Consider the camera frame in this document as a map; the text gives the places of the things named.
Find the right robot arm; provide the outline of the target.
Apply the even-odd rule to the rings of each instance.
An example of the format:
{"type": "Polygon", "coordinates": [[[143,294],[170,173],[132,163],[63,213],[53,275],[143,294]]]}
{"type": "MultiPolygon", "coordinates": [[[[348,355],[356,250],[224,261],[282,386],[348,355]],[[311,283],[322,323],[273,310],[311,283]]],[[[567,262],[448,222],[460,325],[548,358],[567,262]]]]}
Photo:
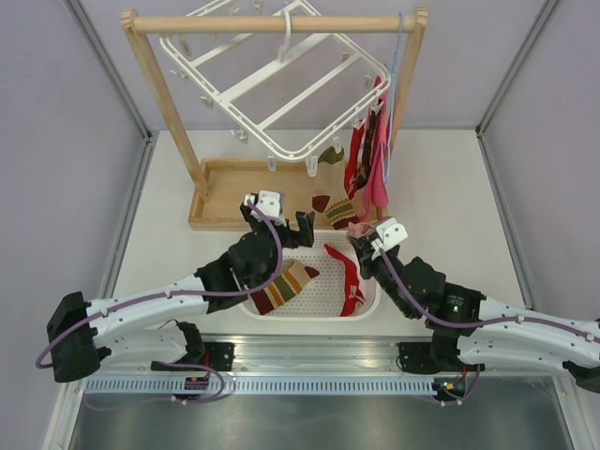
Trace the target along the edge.
{"type": "Polygon", "coordinates": [[[399,242],[374,229],[348,232],[365,279],[375,279],[409,320],[431,330],[433,366],[497,366],[567,373],[577,387],[599,391],[599,322],[560,318],[513,307],[447,281],[419,257],[399,260],[399,242]]]}

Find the pink sock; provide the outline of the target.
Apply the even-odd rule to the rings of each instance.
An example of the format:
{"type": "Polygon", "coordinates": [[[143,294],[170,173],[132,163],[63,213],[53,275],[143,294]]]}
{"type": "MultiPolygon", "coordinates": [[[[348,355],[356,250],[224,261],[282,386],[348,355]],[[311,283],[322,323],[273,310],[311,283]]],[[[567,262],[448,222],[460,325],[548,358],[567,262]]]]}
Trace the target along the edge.
{"type": "Polygon", "coordinates": [[[360,239],[373,232],[373,227],[366,222],[350,223],[348,226],[347,237],[360,239]]]}

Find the red bear sock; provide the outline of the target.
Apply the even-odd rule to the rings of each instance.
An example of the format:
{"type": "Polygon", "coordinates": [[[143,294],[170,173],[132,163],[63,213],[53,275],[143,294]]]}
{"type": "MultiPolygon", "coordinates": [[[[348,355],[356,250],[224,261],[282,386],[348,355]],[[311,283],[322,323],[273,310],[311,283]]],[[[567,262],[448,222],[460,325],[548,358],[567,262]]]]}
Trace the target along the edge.
{"type": "Polygon", "coordinates": [[[339,314],[340,317],[350,317],[365,303],[366,299],[360,289],[360,280],[356,264],[337,248],[328,244],[324,245],[330,257],[342,263],[344,269],[344,303],[339,314]]]}

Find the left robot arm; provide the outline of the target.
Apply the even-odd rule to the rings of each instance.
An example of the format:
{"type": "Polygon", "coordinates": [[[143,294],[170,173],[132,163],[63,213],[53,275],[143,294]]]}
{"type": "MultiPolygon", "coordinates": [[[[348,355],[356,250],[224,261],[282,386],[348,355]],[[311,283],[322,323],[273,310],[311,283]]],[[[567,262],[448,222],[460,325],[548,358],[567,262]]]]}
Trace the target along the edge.
{"type": "Polygon", "coordinates": [[[245,302],[282,273],[286,248],[312,248],[314,212],[297,212],[292,229],[283,216],[282,195],[248,194],[240,212],[249,232],[216,260],[165,287],[130,296],[87,300],[65,295],[46,325],[48,345],[38,369],[50,369],[57,383],[84,379],[130,351],[124,339],[161,322],[208,315],[245,302]]]}

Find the beige striped sock maroon toe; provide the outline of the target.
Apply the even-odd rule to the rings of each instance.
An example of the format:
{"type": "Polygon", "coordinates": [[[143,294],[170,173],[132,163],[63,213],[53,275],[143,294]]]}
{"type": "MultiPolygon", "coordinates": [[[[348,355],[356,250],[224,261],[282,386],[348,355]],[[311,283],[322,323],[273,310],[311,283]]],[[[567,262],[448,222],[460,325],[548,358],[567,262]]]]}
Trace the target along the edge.
{"type": "Polygon", "coordinates": [[[283,262],[281,273],[264,289],[250,298],[260,315],[267,315],[285,306],[320,275],[320,271],[296,259],[283,262]]]}

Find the beige striped sock olive toe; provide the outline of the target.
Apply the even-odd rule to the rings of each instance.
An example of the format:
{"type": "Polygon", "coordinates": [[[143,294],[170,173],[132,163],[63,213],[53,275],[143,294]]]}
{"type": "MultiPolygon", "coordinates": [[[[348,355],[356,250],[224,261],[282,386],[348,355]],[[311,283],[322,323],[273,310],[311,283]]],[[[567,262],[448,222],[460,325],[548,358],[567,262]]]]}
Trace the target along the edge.
{"type": "Polygon", "coordinates": [[[358,222],[353,203],[344,187],[344,175],[343,152],[337,152],[333,146],[326,148],[318,158],[311,204],[335,230],[347,229],[358,222]]]}

